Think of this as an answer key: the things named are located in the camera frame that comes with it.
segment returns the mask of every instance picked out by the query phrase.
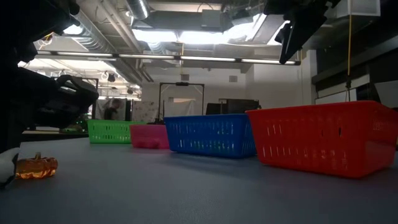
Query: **cable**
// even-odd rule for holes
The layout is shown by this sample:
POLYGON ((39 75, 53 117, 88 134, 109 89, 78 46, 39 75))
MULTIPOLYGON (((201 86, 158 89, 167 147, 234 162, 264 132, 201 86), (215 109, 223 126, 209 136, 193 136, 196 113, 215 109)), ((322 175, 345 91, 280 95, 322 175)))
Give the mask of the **cable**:
POLYGON ((199 9, 200 9, 200 7, 201 7, 203 4, 208 5, 208 6, 211 8, 211 10, 214 10, 213 6, 211 6, 211 5, 208 4, 207 2, 202 2, 202 3, 200 3, 200 5, 199 5, 199 7, 198 7, 197 12, 199 12, 199 9))
MULTIPOLYGON (((182 43, 182 49, 181 49, 181 56, 183 56, 184 55, 184 43, 182 43)), ((180 61, 180 63, 181 63, 181 71, 180 71, 180 74, 182 75, 183 74, 183 61, 181 60, 180 61)))
POLYGON ((52 43, 52 39, 53 39, 53 38, 51 38, 51 37, 52 37, 52 33, 46 35, 46 36, 45 36, 45 40, 39 40, 39 41, 38 41, 38 43, 39 43, 39 45, 40 45, 39 50, 42 50, 42 48, 43 48, 44 46, 47 46, 47 45, 49 45, 49 44, 52 43))
POLYGON ((303 86, 303 49, 300 50, 301 59, 300 59, 300 67, 301 67, 301 97, 302 97, 302 104, 304 105, 304 86, 303 86))
POLYGON ((353 15, 352 13, 349 14, 349 35, 348 35, 348 68, 347 68, 347 83, 346 83, 346 88, 347 88, 347 93, 346 93, 346 101, 347 101, 347 95, 348 95, 348 101, 351 102, 351 44, 352 44, 352 35, 353 35, 353 15))

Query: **red basket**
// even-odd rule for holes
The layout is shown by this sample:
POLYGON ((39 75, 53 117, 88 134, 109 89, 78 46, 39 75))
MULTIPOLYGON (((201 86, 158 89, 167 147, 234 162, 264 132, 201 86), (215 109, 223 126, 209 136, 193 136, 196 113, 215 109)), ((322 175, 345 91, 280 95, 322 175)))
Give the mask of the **red basket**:
POLYGON ((394 160, 398 113, 374 101, 246 113, 264 164, 359 178, 394 160))
POLYGON ((165 125, 130 125, 131 144, 136 148, 168 149, 165 125))

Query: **blue basket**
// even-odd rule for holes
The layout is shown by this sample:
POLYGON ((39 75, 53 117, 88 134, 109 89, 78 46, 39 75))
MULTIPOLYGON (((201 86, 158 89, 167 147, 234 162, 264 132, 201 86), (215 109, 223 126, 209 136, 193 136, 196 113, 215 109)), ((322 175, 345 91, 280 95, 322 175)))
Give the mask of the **blue basket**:
POLYGON ((172 151, 228 158, 256 155, 246 114, 182 116, 164 120, 172 151))

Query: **person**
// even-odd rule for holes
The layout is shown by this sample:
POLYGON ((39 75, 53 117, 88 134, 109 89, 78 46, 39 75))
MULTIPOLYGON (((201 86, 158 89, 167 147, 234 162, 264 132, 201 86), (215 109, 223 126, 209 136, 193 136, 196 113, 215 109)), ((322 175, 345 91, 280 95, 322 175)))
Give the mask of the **person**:
POLYGON ((121 106, 122 101, 120 99, 113 99, 111 106, 105 109, 104 119, 117 120, 118 109, 121 106))

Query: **pink basket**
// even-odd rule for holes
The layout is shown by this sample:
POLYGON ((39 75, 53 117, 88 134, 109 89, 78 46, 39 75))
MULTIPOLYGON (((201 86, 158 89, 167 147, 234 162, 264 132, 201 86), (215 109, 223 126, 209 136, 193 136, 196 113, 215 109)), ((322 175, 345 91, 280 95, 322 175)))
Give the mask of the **pink basket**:
POLYGON ((131 144, 136 148, 168 149, 166 126, 164 125, 130 125, 131 144))

